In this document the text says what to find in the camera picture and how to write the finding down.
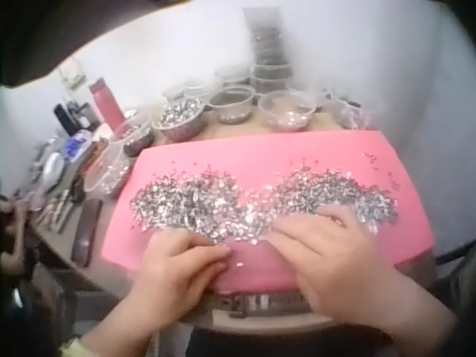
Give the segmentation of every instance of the table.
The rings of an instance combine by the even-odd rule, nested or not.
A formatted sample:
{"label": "table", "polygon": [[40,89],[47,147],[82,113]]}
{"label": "table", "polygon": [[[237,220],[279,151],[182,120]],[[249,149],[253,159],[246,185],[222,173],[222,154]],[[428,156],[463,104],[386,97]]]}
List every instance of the table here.
{"label": "table", "polygon": [[[208,121],[207,127],[194,138],[196,140],[209,140],[214,138],[230,138],[244,135],[259,135],[270,133],[265,121],[260,117],[260,113],[255,111],[251,119],[243,124],[226,126],[217,122],[213,113],[205,113]],[[342,130],[327,113],[315,114],[309,130]],[[159,135],[155,145],[168,144],[167,139]],[[59,185],[59,189],[69,186],[73,173],[66,173]],[[96,229],[93,256],[91,264],[87,268],[80,268],[71,261],[71,249],[77,223],[80,218],[81,209],[75,209],[71,213],[69,221],[66,223],[62,234],[47,231],[43,227],[34,227],[43,242],[51,248],[68,266],[77,271],[85,279],[92,282],[101,289],[106,290],[115,297],[124,297],[131,285],[131,278],[121,267],[114,266],[101,259],[100,251],[103,239],[109,226],[109,221],[115,209],[115,202],[105,202],[100,214],[100,219]],[[417,261],[405,264],[400,267],[404,273],[412,276],[422,285],[428,285],[434,279],[434,262],[432,254],[425,254]],[[216,331],[245,333],[245,334],[278,334],[304,332],[320,329],[329,326],[332,322],[324,316],[317,316],[312,313],[279,316],[279,317],[252,317],[252,318],[230,318],[227,312],[213,310],[206,313],[192,313],[186,318],[186,322],[191,324],[212,328]]]}

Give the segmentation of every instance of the white wall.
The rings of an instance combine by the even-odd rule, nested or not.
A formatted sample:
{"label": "white wall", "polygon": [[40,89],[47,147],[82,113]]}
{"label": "white wall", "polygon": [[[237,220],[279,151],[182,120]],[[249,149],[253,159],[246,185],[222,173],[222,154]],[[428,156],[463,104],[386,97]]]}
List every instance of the white wall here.
{"label": "white wall", "polygon": [[[442,175],[437,168],[439,161],[432,156],[431,138],[436,135],[444,139],[441,132],[435,134],[440,124],[433,116],[443,120],[443,112],[454,111],[468,123],[476,104],[470,99],[462,102],[465,94],[452,94],[451,103],[440,100],[440,109],[425,108],[430,96],[433,103],[438,95],[432,86],[437,66],[442,63],[440,58],[444,57],[447,65],[465,65],[461,68],[466,74],[452,74],[448,96],[456,93],[456,88],[475,92],[471,75],[476,74],[476,59],[451,16],[433,2],[194,0],[118,28],[85,45],[74,56],[89,79],[106,79],[123,108],[153,103],[160,100],[168,85],[211,74],[220,65],[250,60],[242,7],[266,5],[281,7],[286,42],[298,71],[313,77],[344,79],[353,91],[376,94],[384,106],[379,127],[401,155],[406,147],[416,153],[413,158],[413,154],[404,155],[404,161],[416,179],[432,223],[437,225],[435,220],[442,218],[442,213],[435,208],[439,203],[432,195],[445,196],[435,195],[425,186],[431,173]],[[25,151],[30,152],[36,141],[48,138],[58,127],[52,108],[65,96],[59,77],[52,73],[3,92],[6,120],[11,130],[21,133]],[[422,118],[425,123],[419,126]],[[454,135],[466,138],[468,134]],[[452,159],[462,150],[456,147],[456,143],[447,145],[446,149],[453,152]],[[448,195],[459,197],[454,192]],[[438,228],[438,236],[458,232],[448,229]]]}
{"label": "white wall", "polygon": [[402,153],[437,252],[476,239],[476,51],[447,13],[431,100]]}

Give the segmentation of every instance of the pink board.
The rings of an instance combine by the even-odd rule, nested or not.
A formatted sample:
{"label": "pink board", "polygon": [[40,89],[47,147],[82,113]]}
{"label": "pink board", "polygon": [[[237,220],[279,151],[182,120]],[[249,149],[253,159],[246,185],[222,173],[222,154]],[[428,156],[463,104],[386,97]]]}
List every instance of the pink board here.
{"label": "pink board", "polygon": [[[371,163],[368,155],[376,156]],[[391,190],[397,200],[399,221],[383,225],[379,240],[383,254],[394,264],[430,250],[433,237],[418,194],[391,145],[380,132],[335,131],[273,134],[196,141],[144,150],[125,186],[107,231],[105,260],[137,271],[150,232],[142,233],[129,209],[129,201],[153,180],[174,169],[200,173],[211,165],[237,177],[243,189],[260,189],[277,181],[306,160],[314,171],[341,170],[358,182]],[[222,293],[282,292],[295,289],[289,265],[267,243],[228,243],[234,250],[230,268],[215,283]]]}

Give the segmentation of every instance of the stacked containers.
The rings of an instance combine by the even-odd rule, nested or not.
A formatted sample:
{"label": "stacked containers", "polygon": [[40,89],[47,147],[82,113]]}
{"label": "stacked containers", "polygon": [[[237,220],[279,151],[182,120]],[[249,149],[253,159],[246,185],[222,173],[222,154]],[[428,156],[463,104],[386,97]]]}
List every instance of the stacked containers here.
{"label": "stacked containers", "polygon": [[285,89],[293,70],[284,51],[279,9],[250,7],[243,9],[243,13],[254,52],[250,83],[258,94]]}

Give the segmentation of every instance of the glitter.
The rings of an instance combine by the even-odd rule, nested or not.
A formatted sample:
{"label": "glitter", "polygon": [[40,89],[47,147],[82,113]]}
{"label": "glitter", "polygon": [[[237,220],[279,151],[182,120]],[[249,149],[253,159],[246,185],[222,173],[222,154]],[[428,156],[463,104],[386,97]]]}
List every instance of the glitter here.
{"label": "glitter", "polygon": [[303,165],[260,192],[237,186],[234,176],[210,167],[193,176],[171,173],[155,177],[139,190],[130,208],[145,228],[183,227],[215,244],[229,237],[257,244],[277,215],[315,214],[320,206],[331,203],[352,208],[358,220],[374,233],[381,224],[398,219],[396,201],[389,190],[365,187],[329,170],[314,173]]}
{"label": "glitter", "polygon": [[245,217],[246,223],[253,223],[253,215],[252,214],[247,214]]}

